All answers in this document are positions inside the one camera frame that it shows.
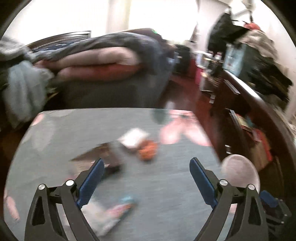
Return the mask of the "pale green tissue pack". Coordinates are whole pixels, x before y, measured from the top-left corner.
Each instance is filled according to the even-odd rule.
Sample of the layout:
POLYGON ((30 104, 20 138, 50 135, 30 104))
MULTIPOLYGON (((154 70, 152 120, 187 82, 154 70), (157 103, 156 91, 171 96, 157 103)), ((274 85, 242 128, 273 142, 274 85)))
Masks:
POLYGON ((84 205, 81 211, 98 237, 105 236, 119 223, 119 218, 112 216, 104 206, 95 201, 84 205))

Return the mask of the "colourful candy wrapper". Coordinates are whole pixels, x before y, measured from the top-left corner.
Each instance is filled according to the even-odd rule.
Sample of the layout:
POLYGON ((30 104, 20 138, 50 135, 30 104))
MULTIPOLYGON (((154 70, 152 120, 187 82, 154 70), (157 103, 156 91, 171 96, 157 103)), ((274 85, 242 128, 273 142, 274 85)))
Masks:
POLYGON ((107 209, 105 212, 105 217, 108 221, 119 222, 124 219, 132 209, 137 205, 137 200, 132 196, 125 196, 121 198, 118 204, 107 209))

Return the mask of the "dark brown carton box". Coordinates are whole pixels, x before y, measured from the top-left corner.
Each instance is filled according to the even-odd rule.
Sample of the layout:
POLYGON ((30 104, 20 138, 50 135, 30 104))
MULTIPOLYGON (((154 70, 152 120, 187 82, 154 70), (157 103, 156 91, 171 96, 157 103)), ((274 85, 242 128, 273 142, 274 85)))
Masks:
POLYGON ((119 172, 123 167, 123 160, 119 158, 113 142, 100 144, 83 154, 70 160, 77 172, 88 170, 95 161, 101 159, 104 163, 105 175, 119 172))

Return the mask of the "white small box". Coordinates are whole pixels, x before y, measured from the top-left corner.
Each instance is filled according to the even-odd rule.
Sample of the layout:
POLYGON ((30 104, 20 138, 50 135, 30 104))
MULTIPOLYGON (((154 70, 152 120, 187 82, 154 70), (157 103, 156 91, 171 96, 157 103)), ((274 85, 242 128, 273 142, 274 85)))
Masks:
POLYGON ((140 144, 147 139, 149 133, 140 129, 132 128, 119 137, 117 140, 128 149, 137 149, 140 144))

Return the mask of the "orange wrapper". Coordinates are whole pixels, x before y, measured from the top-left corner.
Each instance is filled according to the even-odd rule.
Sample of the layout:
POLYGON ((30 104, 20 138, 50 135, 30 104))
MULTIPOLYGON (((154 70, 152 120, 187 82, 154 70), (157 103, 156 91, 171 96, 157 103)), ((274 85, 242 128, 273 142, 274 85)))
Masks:
POLYGON ((142 161, 151 161, 157 154, 158 144, 153 140, 145 140, 138 149, 138 156, 142 161))

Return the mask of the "white pink-speckled trash bin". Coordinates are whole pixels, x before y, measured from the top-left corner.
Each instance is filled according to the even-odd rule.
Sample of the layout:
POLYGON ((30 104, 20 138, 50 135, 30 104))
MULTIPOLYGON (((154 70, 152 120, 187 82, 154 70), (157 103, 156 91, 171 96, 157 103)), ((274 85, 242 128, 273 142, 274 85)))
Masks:
POLYGON ((232 154, 224 158, 221 163, 221 175, 232 186, 245 188, 248 184, 253 184, 257 192, 260 192, 258 171, 252 162, 242 155, 232 154))

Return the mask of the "dark wooden sideboard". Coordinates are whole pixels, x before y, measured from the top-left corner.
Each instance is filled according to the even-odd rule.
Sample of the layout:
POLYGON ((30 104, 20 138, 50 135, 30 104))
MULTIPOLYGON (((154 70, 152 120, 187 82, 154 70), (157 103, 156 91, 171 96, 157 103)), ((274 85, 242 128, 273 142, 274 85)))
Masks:
POLYGON ((295 198, 295 145, 283 120, 247 84, 228 71, 212 94, 198 90, 194 113, 204 128, 219 160, 240 154, 255 162, 251 138, 239 125, 237 115, 250 118, 265 134, 271 161, 259 171, 261 188, 288 200, 295 198))

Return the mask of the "floral grey-green tablecloth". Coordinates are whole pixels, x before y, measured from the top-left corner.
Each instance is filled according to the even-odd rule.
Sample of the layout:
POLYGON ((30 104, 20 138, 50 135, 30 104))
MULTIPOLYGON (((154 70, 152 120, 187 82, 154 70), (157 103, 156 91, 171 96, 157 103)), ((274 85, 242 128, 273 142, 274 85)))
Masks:
POLYGON ((145 108, 94 108, 47 111, 29 126, 6 181, 4 220, 23 240, 32 198, 39 184, 59 186, 78 174, 70 160, 113 142, 122 169, 101 181, 91 201, 110 208, 125 196, 136 207, 104 240, 194 240, 208 218, 206 205, 189 171, 193 157, 220 176, 220 162, 195 116, 188 111, 145 108), (118 138, 140 128, 158 144, 151 161, 118 138))

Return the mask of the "teal box with clothes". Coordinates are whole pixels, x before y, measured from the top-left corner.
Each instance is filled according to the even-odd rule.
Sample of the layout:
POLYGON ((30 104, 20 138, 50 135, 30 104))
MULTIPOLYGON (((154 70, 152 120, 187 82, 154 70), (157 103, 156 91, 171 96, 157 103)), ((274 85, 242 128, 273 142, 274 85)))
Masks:
POLYGON ((288 91, 293 86, 278 68, 272 58, 264 57, 247 44, 229 48, 224 60, 224 69, 248 84, 254 91, 264 95, 274 95, 288 102, 288 91))

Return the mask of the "chair draped with blankets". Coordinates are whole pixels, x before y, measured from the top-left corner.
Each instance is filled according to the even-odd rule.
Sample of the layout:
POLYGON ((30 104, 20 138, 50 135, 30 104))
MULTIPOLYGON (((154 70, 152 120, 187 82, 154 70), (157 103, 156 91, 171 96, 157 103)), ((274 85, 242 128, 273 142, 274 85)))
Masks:
POLYGON ((13 128, 33 120, 46 102, 48 83, 54 74, 34 66, 36 54, 27 46, 1 38, 1 99, 13 128))

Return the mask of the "black suitcase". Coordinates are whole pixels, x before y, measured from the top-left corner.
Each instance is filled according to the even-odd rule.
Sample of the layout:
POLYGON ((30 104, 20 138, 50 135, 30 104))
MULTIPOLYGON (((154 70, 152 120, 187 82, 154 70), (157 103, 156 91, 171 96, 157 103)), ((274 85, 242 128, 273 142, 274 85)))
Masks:
POLYGON ((174 73, 186 75, 191 62, 190 48, 185 45, 176 44, 175 54, 174 73))

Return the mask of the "bed with folded quilts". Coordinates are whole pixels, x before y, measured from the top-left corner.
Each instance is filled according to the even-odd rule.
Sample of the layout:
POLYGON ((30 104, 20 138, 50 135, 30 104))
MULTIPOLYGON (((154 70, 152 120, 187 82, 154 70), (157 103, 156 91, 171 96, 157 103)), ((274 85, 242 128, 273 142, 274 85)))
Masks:
POLYGON ((54 108, 153 108, 174 60, 161 35, 135 29, 40 50, 34 65, 55 74, 54 108))

